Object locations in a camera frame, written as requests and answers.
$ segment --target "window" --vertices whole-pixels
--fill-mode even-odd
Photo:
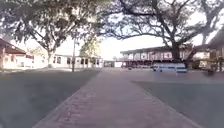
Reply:
[[[58,63],[58,64],[61,64],[61,57],[58,57],[58,58],[57,58],[57,63]]]
[[[20,62],[20,64],[18,65],[18,67],[25,67],[24,62]]]
[[[14,60],[15,60],[15,56],[11,56],[11,62],[14,62]]]
[[[5,58],[5,62],[7,62],[8,61],[8,58]]]
[[[88,64],[88,63],[89,63],[89,59],[86,59],[86,60],[85,60],[85,64]]]
[[[97,65],[99,65],[100,64],[100,61],[99,60],[97,60]]]
[[[84,59],[81,59],[81,64],[84,64]]]
[[[70,57],[67,58],[67,64],[71,64],[71,58]]]
[[[54,60],[53,60],[53,63],[55,64],[55,62],[56,62],[56,56],[54,57]]]
[[[95,58],[93,59],[93,64],[96,64],[96,59]]]

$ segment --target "building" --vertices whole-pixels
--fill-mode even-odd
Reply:
[[[33,56],[3,39],[0,39],[0,69],[16,70],[33,68]]]
[[[202,45],[204,50],[210,52],[209,60],[216,63],[217,70],[223,71],[224,62],[224,26],[217,32],[217,34],[211,39],[211,41]]]
[[[54,55],[52,66],[55,68],[72,68],[72,56],[69,55]],[[75,68],[102,68],[102,58],[90,58],[85,56],[75,57]]]
[[[181,48],[180,57],[184,61],[190,54],[191,49]],[[172,62],[172,53],[167,47],[143,48],[122,51],[123,65],[151,65],[153,62]]]

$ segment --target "paved walkway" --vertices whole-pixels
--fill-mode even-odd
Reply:
[[[103,70],[33,128],[202,128],[139,86]]]

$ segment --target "tree branch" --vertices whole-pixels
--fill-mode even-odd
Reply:
[[[163,19],[163,16],[158,8],[158,3],[157,3],[157,0],[152,0],[152,6],[153,8],[155,9],[156,11],[156,17],[158,18],[158,20],[161,22],[162,26],[165,28],[166,32],[171,35],[171,31],[168,27],[168,25],[165,23],[164,19]]]
[[[179,41],[177,41],[178,44],[182,44],[190,39],[192,39],[193,37],[197,36],[198,34],[203,33],[206,29],[210,28],[210,25],[212,23],[212,20],[214,19],[215,16],[217,16],[217,14],[219,14],[219,12],[224,8],[224,2],[222,2],[218,7],[216,7],[214,10],[212,10],[209,14],[207,18],[207,22],[204,26],[200,27],[199,29],[195,30],[194,32],[192,32],[190,35],[188,35],[185,38],[180,39]]]
[[[208,15],[209,7],[206,2],[207,2],[207,0],[201,0],[201,5],[202,5],[203,10],[205,11],[205,14]]]
[[[156,16],[155,13],[141,13],[141,12],[134,12],[132,8],[127,7],[126,3],[123,0],[119,0],[121,6],[123,7],[123,13],[133,16]]]
[[[116,34],[114,31],[110,31],[109,33],[100,33],[100,35],[108,35],[111,37],[115,37],[119,40],[124,40],[124,39],[128,39],[128,38],[132,38],[132,37],[138,37],[138,36],[155,36],[155,37],[162,37],[161,35],[158,34],[153,34],[153,33],[138,33],[138,34],[133,34],[133,35],[119,35]]]

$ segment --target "grass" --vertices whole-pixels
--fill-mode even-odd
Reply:
[[[224,126],[224,85],[135,83],[205,128]]]
[[[0,75],[0,123],[31,128],[99,71]]]

